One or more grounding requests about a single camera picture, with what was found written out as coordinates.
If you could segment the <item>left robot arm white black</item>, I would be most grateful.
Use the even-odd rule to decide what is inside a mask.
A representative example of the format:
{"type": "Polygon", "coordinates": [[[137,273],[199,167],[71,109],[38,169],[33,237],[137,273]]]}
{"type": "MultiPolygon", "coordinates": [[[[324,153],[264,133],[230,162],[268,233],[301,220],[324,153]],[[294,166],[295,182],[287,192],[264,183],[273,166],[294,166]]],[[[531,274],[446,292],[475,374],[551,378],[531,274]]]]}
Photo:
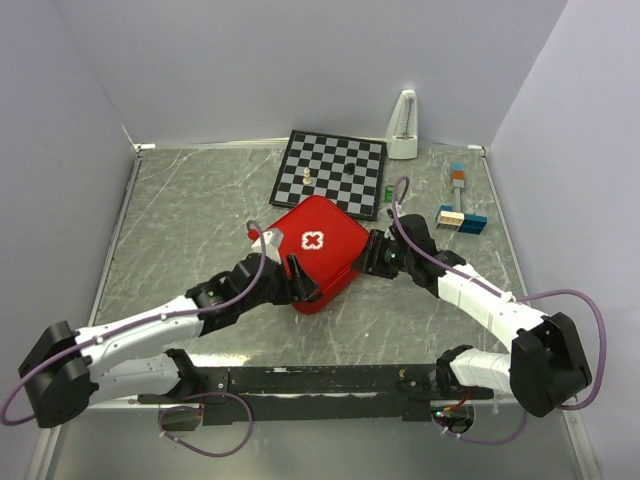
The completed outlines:
{"type": "Polygon", "coordinates": [[[108,371],[161,354],[164,346],[198,338],[237,322],[263,304],[321,299],[320,286],[295,255],[278,262],[258,253],[165,305],[98,327],[74,330],[65,321],[47,327],[18,372],[41,428],[64,424],[91,402],[107,398],[108,371]]]}

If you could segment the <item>black red medicine kit case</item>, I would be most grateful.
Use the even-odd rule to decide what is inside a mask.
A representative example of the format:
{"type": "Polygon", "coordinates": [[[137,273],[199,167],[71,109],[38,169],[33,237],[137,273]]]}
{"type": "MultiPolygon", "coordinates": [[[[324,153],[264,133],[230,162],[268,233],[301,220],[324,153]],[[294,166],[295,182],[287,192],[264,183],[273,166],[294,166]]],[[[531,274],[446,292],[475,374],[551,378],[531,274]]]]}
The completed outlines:
{"type": "Polygon", "coordinates": [[[331,200],[313,195],[269,229],[276,233],[281,257],[295,255],[304,272],[318,285],[319,298],[296,303],[298,312],[318,313],[359,275],[352,264],[365,248],[369,232],[331,200]]]}

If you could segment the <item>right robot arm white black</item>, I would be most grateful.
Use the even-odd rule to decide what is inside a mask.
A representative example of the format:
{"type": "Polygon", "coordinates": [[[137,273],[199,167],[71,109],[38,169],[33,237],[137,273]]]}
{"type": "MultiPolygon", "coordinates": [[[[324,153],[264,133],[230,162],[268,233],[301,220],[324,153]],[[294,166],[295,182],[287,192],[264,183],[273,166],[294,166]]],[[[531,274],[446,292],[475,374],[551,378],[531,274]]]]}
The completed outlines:
{"type": "Polygon", "coordinates": [[[437,248],[423,217],[401,217],[387,231],[373,229],[354,270],[394,279],[408,274],[419,287],[460,309],[489,331],[506,353],[470,345],[445,351],[436,362],[439,392],[458,398],[472,387],[515,397],[541,418],[589,387],[592,374],[573,320],[546,314],[484,279],[463,257],[437,248]]]}

